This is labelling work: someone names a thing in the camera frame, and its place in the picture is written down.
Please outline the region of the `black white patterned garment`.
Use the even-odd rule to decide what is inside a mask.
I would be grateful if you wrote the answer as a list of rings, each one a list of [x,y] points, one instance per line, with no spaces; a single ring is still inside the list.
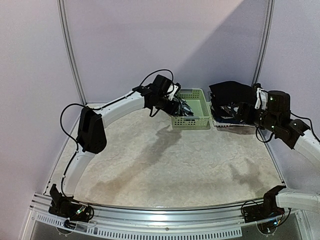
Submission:
[[[194,112],[192,108],[188,105],[187,101],[181,98],[176,98],[178,102],[178,108],[176,111],[176,115],[178,117],[192,117],[194,116]]]

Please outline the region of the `black t-shirt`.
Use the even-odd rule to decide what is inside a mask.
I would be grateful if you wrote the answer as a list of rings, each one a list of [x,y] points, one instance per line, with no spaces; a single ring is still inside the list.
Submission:
[[[254,105],[257,101],[254,89],[237,81],[224,81],[209,86],[211,99],[217,106],[248,103]]]

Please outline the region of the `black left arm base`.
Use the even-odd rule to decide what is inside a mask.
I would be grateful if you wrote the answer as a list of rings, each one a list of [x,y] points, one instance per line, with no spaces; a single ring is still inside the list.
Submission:
[[[73,197],[64,196],[58,191],[57,185],[53,184],[49,191],[51,197],[48,212],[51,215],[65,218],[71,222],[88,223],[94,217],[94,209],[92,206],[81,203]]]

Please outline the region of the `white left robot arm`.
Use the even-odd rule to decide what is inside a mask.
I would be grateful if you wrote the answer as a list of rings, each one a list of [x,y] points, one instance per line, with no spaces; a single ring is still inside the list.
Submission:
[[[105,129],[113,122],[134,111],[148,108],[177,116],[179,102],[177,93],[180,84],[171,83],[165,87],[153,83],[133,88],[128,94],[99,108],[84,106],[80,113],[76,149],[67,163],[60,184],[53,183],[51,197],[73,198],[77,184],[90,161],[107,146]]]

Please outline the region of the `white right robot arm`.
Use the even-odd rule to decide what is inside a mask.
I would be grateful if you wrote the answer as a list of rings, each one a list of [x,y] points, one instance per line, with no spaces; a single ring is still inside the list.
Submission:
[[[268,130],[281,140],[296,157],[307,161],[308,166],[320,169],[320,140],[315,137],[312,127],[301,119],[292,119],[290,107],[272,106],[255,108],[252,104],[240,102],[233,106],[235,117],[258,129]],[[320,212],[320,193],[310,187],[294,189],[277,186],[264,195],[258,213],[269,218],[278,208],[293,208],[314,213]]]

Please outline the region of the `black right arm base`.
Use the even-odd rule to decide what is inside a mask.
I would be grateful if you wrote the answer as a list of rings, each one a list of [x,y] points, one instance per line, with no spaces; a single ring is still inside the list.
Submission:
[[[285,188],[285,185],[273,187],[263,195],[262,203],[257,203],[254,200],[244,202],[240,208],[240,212],[245,223],[257,222],[276,216],[283,217],[285,215],[285,209],[278,206],[276,196]]]

